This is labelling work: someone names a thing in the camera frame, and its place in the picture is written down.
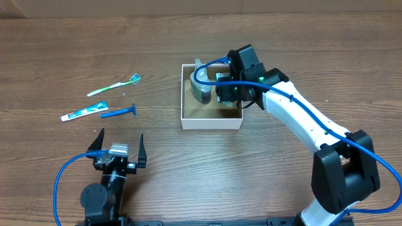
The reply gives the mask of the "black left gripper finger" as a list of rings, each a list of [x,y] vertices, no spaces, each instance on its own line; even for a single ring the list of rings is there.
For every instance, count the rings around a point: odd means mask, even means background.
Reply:
[[[88,147],[88,151],[100,151],[104,140],[104,128],[101,129],[99,135],[94,142]]]
[[[138,150],[138,168],[145,168],[147,162],[147,155],[144,147],[144,136],[141,135],[140,142],[139,142],[139,150]]]

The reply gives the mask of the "green white soap packet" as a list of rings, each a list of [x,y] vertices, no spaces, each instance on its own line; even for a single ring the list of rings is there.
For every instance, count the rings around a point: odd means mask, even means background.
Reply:
[[[230,82],[232,80],[230,73],[216,73],[214,77],[215,82]],[[233,102],[236,101],[234,89],[235,85],[216,86],[215,93],[217,94],[217,102],[233,107]]]

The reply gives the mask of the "clear soap pump bottle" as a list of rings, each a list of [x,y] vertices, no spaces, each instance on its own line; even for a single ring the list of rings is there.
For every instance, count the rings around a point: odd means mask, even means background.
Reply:
[[[190,74],[191,91],[192,91],[193,96],[199,102],[201,102],[202,104],[208,104],[211,100],[211,88],[212,87],[209,85],[203,85],[203,84],[195,81],[195,78],[197,78],[199,81],[202,81],[202,82],[210,82],[208,75],[207,75],[206,68],[201,68],[195,75],[196,69],[198,69],[202,65],[203,64],[200,61],[200,59],[196,58],[195,59],[195,69]]]

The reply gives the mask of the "teal white toothpaste tube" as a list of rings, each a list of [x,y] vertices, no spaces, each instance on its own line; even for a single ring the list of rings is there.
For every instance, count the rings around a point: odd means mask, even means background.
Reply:
[[[71,121],[74,119],[77,119],[79,117],[83,117],[83,116],[87,116],[87,115],[91,115],[91,114],[95,114],[98,112],[102,112],[105,110],[108,110],[108,105],[107,102],[105,100],[96,103],[94,105],[88,106],[86,108],[80,109],[80,110],[76,110],[75,112],[71,112],[69,114],[66,114],[64,116],[61,116],[60,120],[62,122],[66,122],[66,121]]]

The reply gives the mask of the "white cardboard box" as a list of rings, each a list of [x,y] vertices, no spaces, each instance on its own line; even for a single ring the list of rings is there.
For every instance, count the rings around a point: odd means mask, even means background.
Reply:
[[[203,104],[192,94],[190,76],[195,69],[193,63],[182,65],[181,113],[183,129],[238,130],[243,122],[243,109],[236,103],[226,105],[217,101],[215,87],[211,89],[211,100]]]

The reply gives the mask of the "green white toothbrush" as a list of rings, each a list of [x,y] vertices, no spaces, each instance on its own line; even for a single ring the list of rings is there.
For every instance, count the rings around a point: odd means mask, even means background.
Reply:
[[[97,94],[99,94],[101,92],[105,92],[107,90],[114,89],[114,88],[117,88],[117,87],[122,87],[122,86],[129,85],[129,84],[136,85],[140,80],[141,80],[141,77],[139,76],[139,74],[135,73],[135,74],[133,74],[131,76],[131,78],[127,82],[117,82],[117,83],[112,84],[110,86],[94,90],[94,91],[88,93],[87,96],[91,97],[91,96],[97,95]]]

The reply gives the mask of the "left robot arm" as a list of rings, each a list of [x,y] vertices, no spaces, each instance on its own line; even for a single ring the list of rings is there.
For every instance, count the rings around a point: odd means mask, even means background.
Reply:
[[[101,130],[87,150],[102,177],[100,183],[87,185],[81,192],[84,225],[134,225],[130,217],[121,213],[121,206],[127,175],[135,175],[138,168],[146,167],[144,138],[140,138],[136,162],[128,160],[127,144],[114,143],[109,149],[102,149],[103,140],[104,130]]]

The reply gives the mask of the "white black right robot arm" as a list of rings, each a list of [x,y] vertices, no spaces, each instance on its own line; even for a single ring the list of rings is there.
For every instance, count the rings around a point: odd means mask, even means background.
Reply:
[[[355,204],[379,190],[374,147],[366,132],[350,132],[331,121],[282,71],[266,70],[252,45],[231,50],[219,61],[230,70],[215,78],[219,101],[257,104],[286,125],[313,157],[314,199],[295,217],[295,225],[338,225]]]

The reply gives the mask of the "blue disposable razor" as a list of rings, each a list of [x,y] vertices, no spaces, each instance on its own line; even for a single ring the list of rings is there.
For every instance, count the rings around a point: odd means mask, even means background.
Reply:
[[[129,107],[129,108],[115,110],[115,111],[112,111],[112,112],[101,114],[100,117],[101,118],[108,118],[108,117],[114,117],[114,116],[119,116],[119,115],[128,114],[128,113],[132,113],[133,116],[136,116],[136,106],[135,106],[135,104],[132,104],[132,106]]]

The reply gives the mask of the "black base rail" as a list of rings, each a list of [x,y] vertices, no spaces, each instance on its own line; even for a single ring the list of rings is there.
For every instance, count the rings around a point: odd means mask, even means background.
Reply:
[[[95,225],[127,225],[127,226],[302,226],[300,217],[269,217],[266,220],[223,220],[223,221],[185,221],[162,222],[160,220],[134,221],[124,218],[123,221],[111,223],[95,223]]]

